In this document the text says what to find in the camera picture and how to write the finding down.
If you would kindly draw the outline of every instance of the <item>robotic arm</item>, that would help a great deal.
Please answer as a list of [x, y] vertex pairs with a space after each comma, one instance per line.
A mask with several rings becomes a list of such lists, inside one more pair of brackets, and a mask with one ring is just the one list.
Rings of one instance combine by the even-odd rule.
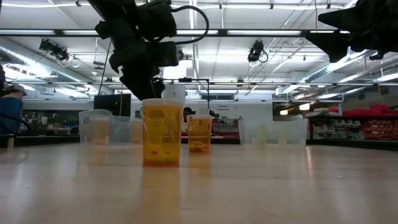
[[[177, 66], [178, 44], [191, 44], [207, 35], [209, 21], [203, 11], [193, 6], [178, 9], [170, 7], [171, 0], [154, 0], [137, 6], [134, 0], [88, 0], [104, 19], [95, 27], [102, 39], [111, 38], [114, 52], [109, 58], [112, 69], [119, 73], [120, 81], [140, 100], [161, 98], [164, 84], [155, 77], [159, 67]], [[198, 11], [206, 21], [205, 33], [184, 42], [160, 42], [177, 34], [172, 12], [183, 9]]]

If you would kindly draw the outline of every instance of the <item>workbench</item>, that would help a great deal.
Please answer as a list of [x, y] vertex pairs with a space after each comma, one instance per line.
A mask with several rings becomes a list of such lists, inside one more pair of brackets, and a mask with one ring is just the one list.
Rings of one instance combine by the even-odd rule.
[[312, 146], [182, 146], [178, 168], [140, 146], [0, 154], [1, 224], [396, 223], [398, 153]]

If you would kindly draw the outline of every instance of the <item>ceiling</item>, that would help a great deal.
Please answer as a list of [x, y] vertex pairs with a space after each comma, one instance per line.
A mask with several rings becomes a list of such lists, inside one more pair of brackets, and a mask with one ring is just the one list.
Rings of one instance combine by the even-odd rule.
[[[273, 10], [255, 7], [252, 9], [233, 9], [226, 6], [236, 6], [237, 4], [269, 4], [270, 1], [260, 0], [222, 0], [223, 9], [204, 9], [210, 21], [210, 29], [333, 29], [321, 22], [315, 25], [316, 15], [324, 12], [338, 10], [337, 7], [345, 7], [352, 0], [330, 0], [331, 9], [325, 9], [328, 0], [318, 0], [317, 11], [305, 7], [313, 6], [313, 0], [274, 0], [275, 6], [296, 7], [292, 9]], [[3, 3], [19, 5], [43, 5], [51, 6], [57, 4], [75, 3], [75, 0], [3, 0]], [[197, 4], [197, 6], [218, 6], [219, 0], [178, 0], [172, 1], [176, 5]], [[197, 16], [192, 27], [190, 22], [190, 12], [173, 13], [178, 29], [202, 29], [205, 27], [204, 20]], [[8, 7], [3, 6], [0, 14], [0, 29], [93, 29], [100, 21], [100, 16], [91, 6], [68, 6], [68, 7]], [[23, 46], [39, 55], [43, 53], [39, 50], [40, 37], [2, 37]], [[98, 40], [94, 37], [51, 37], [51, 41], [66, 47], [70, 54], [79, 58], [81, 64], [74, 68], [68, 66], [67, 69], [85, 76], [93, 81], [101, 80], [101, 72], [93, 75], [96, 65], [93, 61], [105, 62], [106, 51], [109, 40]], [[188, 40], [189, 37], [173, 38], [173, 41]], [[251, 70], [247, 57], [249, 48], [255, 40], [262, 40], [265, 46], [269, 46], [269, 61], [258, 65]], [[193, 45], [181, 46], [185, 54], [193, 54]], [[328, 63], [328, 56], [319, 48], [303, 39], [292, 38], [255, 38], [255, 37], [206, 37], [197, 43], [198, 50], [198, 75], [197, 78], [209, 78], [213, 81], [236, 81], [244, 78], [246, 82], [274, 81], [291, 82], [295, 72], [308, 72], [314, 68]], [[54, 60], [50, 55], [45, 58]], [[395, 54], [386, 55], [385, 60], [391, 60]], [[371, 67], [381, 62], [369, 62]], [[364, 60], [358, 60], [347, 67], [343, 67], [336, 72], [344, 72], [352, 75], [364, 70]], [[105, 70], [106, 77], [113, 77], [117, 80], [120, 74], [110, 69], [109, 64]], [[188, 68], [188, 77], [194, 77], [193, 69]], [[273, 88], [276, 86], [260, 86], [259, 89]]]

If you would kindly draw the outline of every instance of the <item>plastic cup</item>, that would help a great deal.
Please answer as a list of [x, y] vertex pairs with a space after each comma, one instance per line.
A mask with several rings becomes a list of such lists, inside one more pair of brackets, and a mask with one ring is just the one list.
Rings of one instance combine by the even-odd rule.
[[142, 144], [142, 120], [135, 119], [130, 121], [130, 141], [131, 144]]
[[209, 152], [211, 122], [210, 115], [188, 115], [188, 145], [190, 152]]
[[110, 121], [107, 117], [90, 118], [89, 142], [98, 146], [109, 143]]
[[180, 165], [182, 109], [178, 100], [142, 101], [143, 166]]

